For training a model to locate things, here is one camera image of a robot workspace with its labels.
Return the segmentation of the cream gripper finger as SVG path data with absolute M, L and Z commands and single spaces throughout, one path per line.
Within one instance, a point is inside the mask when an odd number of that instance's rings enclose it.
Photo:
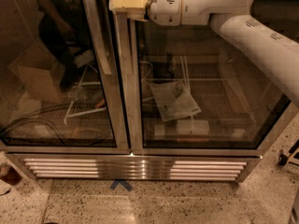
M 149 20 L 147 15 L 144 12 L 141 13 L 128 12 L 127 17 L 133 21 L 147 22 Z
M 141 13 L 153 0 L 109 0 L 112 12 Z

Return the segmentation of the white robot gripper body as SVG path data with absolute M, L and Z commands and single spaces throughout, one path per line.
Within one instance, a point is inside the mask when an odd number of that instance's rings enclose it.
M 178 26 L 181 0 L 153 0 L 147 11 L 149 19 L 161 26 Z

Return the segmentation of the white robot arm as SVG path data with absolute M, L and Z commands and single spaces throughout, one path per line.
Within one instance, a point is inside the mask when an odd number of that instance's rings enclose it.
M 299 44 L 250 15 L 253 0 L 109 0 L 113 13 L 161 26 L 208 25 L 299 105 Z

